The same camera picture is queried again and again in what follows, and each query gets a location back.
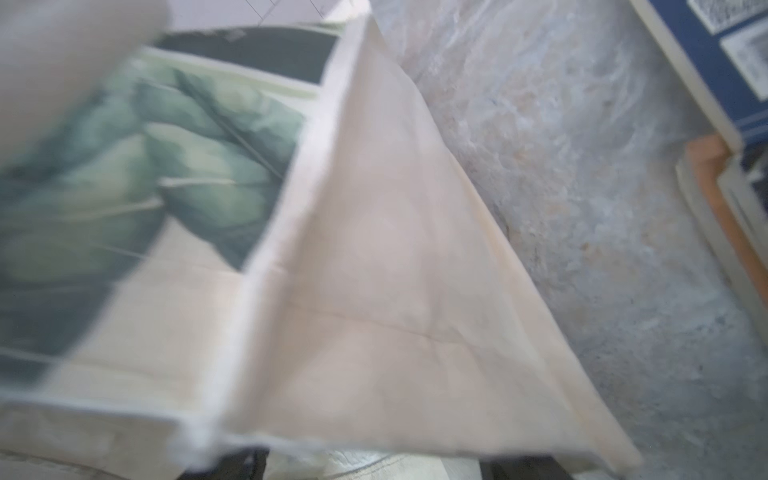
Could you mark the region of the brown and black book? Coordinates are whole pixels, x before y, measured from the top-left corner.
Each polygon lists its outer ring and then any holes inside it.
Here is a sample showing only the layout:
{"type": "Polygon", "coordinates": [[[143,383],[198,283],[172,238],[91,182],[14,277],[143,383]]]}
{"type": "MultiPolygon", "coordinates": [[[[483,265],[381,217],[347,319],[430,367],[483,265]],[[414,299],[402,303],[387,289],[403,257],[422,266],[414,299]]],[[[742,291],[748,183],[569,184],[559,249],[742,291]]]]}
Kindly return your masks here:
{"type": "Polygon", "coordinates": [[[675,171],[681,192],[762,340],[767,339],[767,267],[717,183],[731,152],[718,135],[688,142],[675,171]]]}

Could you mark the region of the floral canvas tote bag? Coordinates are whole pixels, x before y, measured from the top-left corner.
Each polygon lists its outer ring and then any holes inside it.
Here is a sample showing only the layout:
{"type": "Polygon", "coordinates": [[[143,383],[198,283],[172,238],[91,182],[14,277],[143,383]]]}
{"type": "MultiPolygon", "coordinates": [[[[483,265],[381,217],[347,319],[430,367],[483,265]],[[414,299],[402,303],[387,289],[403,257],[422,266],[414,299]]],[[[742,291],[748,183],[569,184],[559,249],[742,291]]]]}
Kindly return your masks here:
{"type": "Polygon", "coordinates": [[[368,2],[169,19],[1,5],[3,478],[641,463],[368,2]]]}

